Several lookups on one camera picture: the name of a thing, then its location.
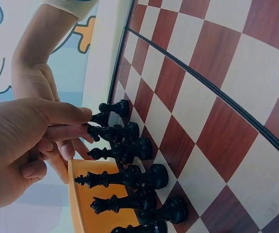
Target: finger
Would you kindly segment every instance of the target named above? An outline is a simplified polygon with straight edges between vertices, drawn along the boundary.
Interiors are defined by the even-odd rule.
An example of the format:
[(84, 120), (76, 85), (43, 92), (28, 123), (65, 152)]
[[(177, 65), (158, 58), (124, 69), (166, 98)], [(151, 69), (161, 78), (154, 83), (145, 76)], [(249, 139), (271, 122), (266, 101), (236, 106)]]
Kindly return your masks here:
[(48, 160), (53, 154), (59, 153), (56, 143), (45, 138), (38, 142), (37, 149), (43, 160)]
[(79, 155), (85, 159), (90, 160), (91, 158), (87, 155), (89, 152), (89, 149), (86, 147), (86, 145), (79, 139), (73, 139), (72, 143), (74, 145), (75, 151), (79, 153)]
[(46, 124), (79, 125), (92, 118), (88, 108), (78, 108), (70, 103), (54, 102), (44, 99), (25, 99), (27, 106), (41, 115)]
[(21, 175), (25, 179), (33, 179), (34, 182), (39, 181), (45, 177), (47, 174), (47, 166), (42, 160), (35, 160), (22, 166), (20, 168)]
[(47, 139), (41, 139), (38, 143), (38, 149), (42, 153), (44, 160), (56, 171), (64, 184), (68, 183), (68, 171), (66, 161), (62, 158), (56, 143)]
[(94, 143), (94, 139), (89, 134), (82, 135), (81, 137), (90, 144)]
[(63, 158), (68, 161), (75, 156), (75, 148), (71, 140), (65, 140), (56, 143)]
[(88, 124), (52, 125), (48, 127), (44, 137), (55, 142), (74, 139), (86, 135), (88, 127)]

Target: fingernail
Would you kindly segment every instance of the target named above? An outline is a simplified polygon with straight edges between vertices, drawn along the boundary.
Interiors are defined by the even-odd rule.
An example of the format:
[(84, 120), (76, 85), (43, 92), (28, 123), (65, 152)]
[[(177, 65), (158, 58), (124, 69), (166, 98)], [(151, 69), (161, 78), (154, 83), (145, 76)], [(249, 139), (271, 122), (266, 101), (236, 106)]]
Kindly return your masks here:
[(38, 142), (38, 148), (41, 151), (51, 152), (54, 150), (54, 143), (50, 140), (41, 139), (40, 142)]
[(65, 144), (61, 147), (61, 153), (67, 161), (72, 159), (72, 157), (74, 156), (74, 155), (70, 154), (70, 149), (69, 149), (68, 144)]
[(81, 111), (83, 111), (83, 113), (87, 116), (91, 116), (92, 115), (92, 111), (89, 108), (80, 108)]
[(29, 178), (34, 173), (35, 173), (35, 169), (32, 166), (27, 165), (21, 167), (21, 174), (24, 178)]

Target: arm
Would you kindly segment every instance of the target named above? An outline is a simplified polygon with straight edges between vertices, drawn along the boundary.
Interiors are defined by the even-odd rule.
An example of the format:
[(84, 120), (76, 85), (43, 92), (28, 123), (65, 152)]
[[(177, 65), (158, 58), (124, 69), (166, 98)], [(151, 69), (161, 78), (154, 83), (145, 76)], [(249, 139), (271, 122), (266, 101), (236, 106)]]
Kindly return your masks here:
[(46, 63), (55, 46), (77, 20), (66, 11), (41, 5), (19, 41), (12, 61), (26, 66)]
[[(47, 64), (50, 54), (77, 21), (83, 20), (98, 0), (44, 0), (25, 30), (12, 58), (12, 91), (15, 99), (38, 97), (59, 101), (53, 73)], [(71, 142), (58, 142), (59, 148)], [(66, 165), (60, 156), (48, 160), (64, 183)]]
[(29, 23), (13, 61), (29, 66), (46, 63), (50, 54), (77, 22), (84, 20), (98, 0), (43, 0)]

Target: orange cartoon shape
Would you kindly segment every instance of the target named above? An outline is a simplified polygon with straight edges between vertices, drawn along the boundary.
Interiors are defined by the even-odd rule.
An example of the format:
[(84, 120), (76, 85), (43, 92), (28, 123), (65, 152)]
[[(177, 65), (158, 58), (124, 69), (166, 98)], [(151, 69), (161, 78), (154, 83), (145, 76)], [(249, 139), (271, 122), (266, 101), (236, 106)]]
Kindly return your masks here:
[(81, 36), (80, 41), (78, 43), (78, 51), (80, 53), (86, 53), (87, 50), (89, 49), (89, 46), (91, 44), (94, 24), (95, 24), (95, 16), (91, 16), (89, 17), (85, 25), (77, 24), (77, 26), (73, 31), (74, 34)]

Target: chessboard border line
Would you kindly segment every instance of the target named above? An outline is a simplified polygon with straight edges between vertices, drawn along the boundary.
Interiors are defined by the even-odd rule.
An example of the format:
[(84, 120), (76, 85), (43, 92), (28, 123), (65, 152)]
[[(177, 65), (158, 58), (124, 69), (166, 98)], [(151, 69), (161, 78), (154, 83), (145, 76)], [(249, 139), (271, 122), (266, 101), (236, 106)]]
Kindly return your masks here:
[(278, 151), (279, 151), (279, 139), (277, 139), (266, 127), (264, 127), (259, 121), (257, 121), (249, 112), (247, 112), (243, 107), (241, 107), (238, 103), (236, 103), (233, 99), (231, 99), (226, 93), (221, 91), (216, 85), (202, 76), (200, 73), (196, 72), (194, 69), (189, 67), (187, 64), (179, 60), (177, 57), (173, 56), (154, 42), (148, 40), (141, 34), (137, 33), (130, 27), (126, 28), (127, 31), (133, 33), (150, 46), (154, 47), (156, 50), (161, 52), (163, 55), (177, 63), (180, 67), (185, 69), (188, 73), (194, 76), (197, 80), (199, 80), (202, 84), (208, 87), (211, 91), (213, 91), (219, 98), (221, 98), (224, 102), (226, 102), (229, 106), (231, 106), (236, 112), (238, 112), (247, 122), (249, 122), (256, 130), (259, 131)]
[(124, 22), (122, 35), (121, 35), (121, 38), (120, 38), (120, 43), (119, 43), (119, 47), (118, 47), (117, 55), (116, 55), (116, 59), (115, 59), (114, 71), (113, 71), (112, 78), (111, 78), (107, 103), (111, 103), (114, 92), (115, 92), (115, 82), (116, 82), (117, 75), (118, 75), (118, 72), (119, 72), (119, 66), (120, 66), (122, 56), (123, 56), (123, 48), (124, 48), (124, 44), (126, 42), (127, 33), (128, 33), (127, 28), (128, 28), (128, 26), (131, 22), (132, 13), (133, 13), (134, 8), (135, 8), (135, 2), (136, 2), (136, 0), (131, 0), (129, 10), (128, 10), (128, 13), (127, 13), (127, 18)]

